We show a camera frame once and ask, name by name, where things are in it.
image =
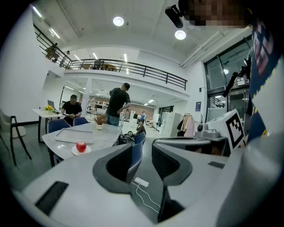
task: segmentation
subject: round ceiling light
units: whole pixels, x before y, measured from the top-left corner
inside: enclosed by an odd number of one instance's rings
[[[122,17],[117,16],[117,17],[114,18],[114,24],[116,26],[122,26],[123,23],[124,23],[124,20],[122,19]]]
[[[184,39],[186,37],[186,33],[182,30],[178,30],[176,31],[176,33],[174,34],[174,36],[177,38],[177,39]]]

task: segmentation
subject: potted plant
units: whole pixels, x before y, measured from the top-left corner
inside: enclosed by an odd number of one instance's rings
[[[45,106],[43,110],[46,111],[48,114],[52,114],[54,112],[54,109],[50,105]]]
[[[103,129],[103,124],[107,121],[105,115],[96,115],[94,121],[97,123],[97,130]]]

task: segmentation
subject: blue chair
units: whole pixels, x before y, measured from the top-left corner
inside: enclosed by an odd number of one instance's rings
[[[84,117],[75,117],[74,120],[73,120],[73,126],[84,125],[84,124],[88,124],[88,123],[89,122]]]
[[[61,129],[66,129],[66,128],[70,128],[70,125],[66,122],[66,120],[64,119],[56,119],[56,120],[50,120],[48,122],[48,127],[47,127],[47,133],[52,133]],[[54,154],[53,151],[51,151],[49,148],[48,152],[49,152],[49,158],[50,158],[50,163],[51,166],[55,166],[54,164],[54,159],[56,159],[57,163],[59,163],[60,161],[63,161],[63,159],[61,157],[59,157],[57,154]]]
[[[138,144],[138,143],[141,143],[141,142],[142,142],[142,144],[144,144],[145,139],[146,139],[146,135],[145,135],[144,132],[141,132],[141,133],[137,134],[136,136],[134,136],[135,144]]]

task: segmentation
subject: poster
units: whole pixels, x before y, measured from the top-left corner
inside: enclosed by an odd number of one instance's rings
[[[195,112],[200,112],[201,110],[201,102],[196,102]]]

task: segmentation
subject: apple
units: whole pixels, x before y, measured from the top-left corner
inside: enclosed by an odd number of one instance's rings
[[[80,141],[76,144],[76,148],[80,153],[83,153],[86,150],[87,145],[85,142]]]

